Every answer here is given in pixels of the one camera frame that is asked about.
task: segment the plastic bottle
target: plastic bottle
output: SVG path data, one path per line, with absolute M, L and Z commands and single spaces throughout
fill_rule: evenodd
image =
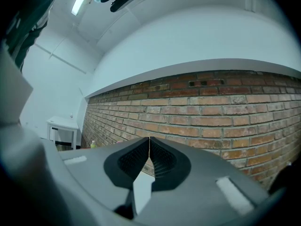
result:
M 95 141 L 92 141 L 92 144 L 91 144 L 90 147 L 91 147 L 91 148 L 95 148 L 95 147 L 96 147 Z

